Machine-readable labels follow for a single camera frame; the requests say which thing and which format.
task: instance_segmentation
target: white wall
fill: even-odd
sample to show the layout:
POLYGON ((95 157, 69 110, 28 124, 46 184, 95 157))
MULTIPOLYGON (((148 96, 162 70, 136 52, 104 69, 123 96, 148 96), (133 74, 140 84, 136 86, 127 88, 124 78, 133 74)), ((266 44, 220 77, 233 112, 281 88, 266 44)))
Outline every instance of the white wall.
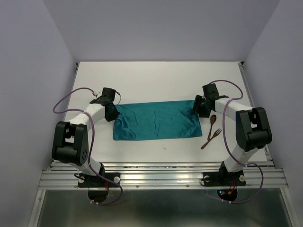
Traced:
POLYGON ((243 61, 278 0, 44 0, 76 61, 243 61))
POLYGON ((270 151, 303 217, 303 1, 281 0, 244 69, 256 105, 267 110, 270 151))
POLYGON ((41 0, 0 1, 0 226, 27 226, 74 60, 41 0))

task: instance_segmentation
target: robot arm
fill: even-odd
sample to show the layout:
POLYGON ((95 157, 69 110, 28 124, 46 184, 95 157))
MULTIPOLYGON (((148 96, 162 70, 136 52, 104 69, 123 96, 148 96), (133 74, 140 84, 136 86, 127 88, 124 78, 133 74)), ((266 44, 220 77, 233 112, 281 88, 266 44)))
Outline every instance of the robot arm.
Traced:
MULTIPOLYGON (((203 86, 203 92, 204 96, 196 96, 193 112, 197 113, 199 117, 209 117, 212 110, 223 113, 230 99, 227 96, 220 96, 215 84, 203 86)), ((240 163, 246 163, 258 149, 271 142, 272 134, 264 108, 252 108, 231 101, 225 115, 236 123, 237 145, 233 149, 232 155, 240 163)), ((204 182, 205 186, 229 186, 244 175, 243 165, 229 156, 222 162, 219 172, 209 172, 207 175, 210 180, 204 182)), ((246 185, 246 183, 241 181, 237 182, 237 185, 246 185)))
MULTIPOLYGON (((90 102, 87 112, 96 123, 105 118, 108 122, 115 120, 120 114, 113 101, 116 91, 111 88, 103 88, 102 95, 90 102)), ((89 167, 89 141, 88 131, 91 123, 86 114, 81 113, 68 122, 58 122, 55 128, 52 158, 62 163, 68 163, 86 175, 95 176, 89 167)), ((90 165, 100 175, 104 175, 104 167, 101 163, 90 158, 90 165)))

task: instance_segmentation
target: teal cloth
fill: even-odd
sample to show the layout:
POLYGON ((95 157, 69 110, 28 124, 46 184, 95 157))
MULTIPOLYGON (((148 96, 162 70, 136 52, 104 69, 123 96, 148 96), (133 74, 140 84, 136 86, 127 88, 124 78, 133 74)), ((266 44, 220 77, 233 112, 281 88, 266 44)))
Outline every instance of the teal cloth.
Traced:
POLYGON ((114 140, 160 140, 202 136, 194 101, 117 105, 114 140))

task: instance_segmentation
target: purple cable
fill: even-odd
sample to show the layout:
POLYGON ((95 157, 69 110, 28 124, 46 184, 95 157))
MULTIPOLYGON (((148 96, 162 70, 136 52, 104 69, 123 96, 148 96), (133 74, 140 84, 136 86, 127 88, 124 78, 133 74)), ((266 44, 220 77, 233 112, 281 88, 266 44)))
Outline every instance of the purple cable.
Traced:
POLYGON ((113 201, 111 201, 111 202, 108 202, 108 203, 96 203, 96 202, 94 202, 94 201, 91 201, 91 202, 94 203, 94 204, 96 204, 96 205, 99 205, 99 206, 109 205, 109 204, 112 204, 112 203, 116 202, 118 199, 121 198, 121 196, 122 196, 122 194, 123 194, 123 188, 122 188, 121 185, 119 185, 118 183, 113 182, 113 181, 111 181, 111 180, 109 180, 109 179, 103 177, 103 176, 100 175, 99 173, 97 173, 97 172, 93 169, 93 167, 90 165, 90 157, 91 157, 91 153, 92 153, 92 149, 93 149, 93 145, 94 145, 94 140, 95 140, 95 126, 94 126, 93 119, 91 118, 91 116, 90 116, 87 112, 85 112, 84 110, 81 110, 81 109, 67 109, 67 110, 64 110, 64 111, 56 111, 56 110, 55 110, 56 107, 57 107, 64 99, 66 99, 68 96, 70 96, 70 95, 71 95, 72 93, 74 93, 75 91, 82 90, 82 89, 91 91, 91 92, 93 93, 93 95, 94 95, 94 93, 95 93, 92 89, 90 89, 90 88, 88 88, 88 87, 80 87, 80 88, 77 88, 77 89, 73 90, 72 92, 70 92, 69 94, 67 94, 67 95, 66 95, 65 97, 63 97, 62 99, 60 99, 59 102, 57 102, 56 105, 53 107, 53 112, 54 112, 55 114, 58 114, 58 113, 59 113, 59 114, 62 114, 62 113, 66 113, 66 112, 68 112, 68 111, 78 111, 78 112, 84 113, 85 115, 88 116, 89 121, 90 121, 90 124, 91 124, 91 130, 92 130, 91 144, 90 144, 90 148, 89 148, 89 157, 88 157, 88 159, 89 159, 89 162, 88 162, 89 168, 92 170, 92 172, 93 172, 94 174, 96 174, 96 175, 97 175, 98 177, 100 177, 101 179, 103 179, 103 180, 105 180, 105 181, 107 181, 107 182, 110 182, 110 183, 112 183, 112 184, 115 184, 115 185, 117 185, 117 186, 121 189, 120 195, 119 195, 115 200, 113 200, 113 201))
POLYGON ((232 102, 234 100, 240 100, 240 99, 242 99, 243 98, 243 91, 241 90, 241 88, 238 85, 236 85, 235 83, 233 83, 233 82, 231 82, 229 80, 225 80, 225 79, 214 80, 214 81, 210 82, 210 84, 215 83, 215 82, 230 83, 230 84, 234 85, 241 92, 241 97, 239 97, 239 98, 231 98, 229 101, 227 101, 227 103, 226 103, 226 105, 224 107, 224 110, 223 110, 222 128, 223 128, 223 140, 224 140, 224 144, 225 144, 225 147, 226 147, 226 150, 227 150, 228 154, 232 157, 232 159, 235 160, 235 162, 237 162, 241 166, 254 165, 254 166, 256 166, 260 170, 260 173, 261 173, 261 184, 260 184, 260 187, 259 187, 259 190, 257 191, 257 193, 254 196, 252 196, 251 198, 249 198, 249 199, 246 199, 246 200, 243 200, 243 201, 234 201, 234 202, 231 202, 231 203, 239 204, 239 203, 249 202, 249 201, 253 200, 254 198, 256 198, 259 195, 259 193, 261 192, 261 189, 263 187, 263 182, 264 182, 263 171, 262 171, 261 167, 257 163, 253 163, 253 162, 242 163, 239 160, 237 160, 235 158, 235 156, 232 155, 231 151, 229 150, 229 147, 228 147, 228 144, 227 144, 227 139, 226 139, 226 133, 225 133, 225 116, 226 116, 227 107, 228 107, 228 105, 229 105, 230 102, 232 102))

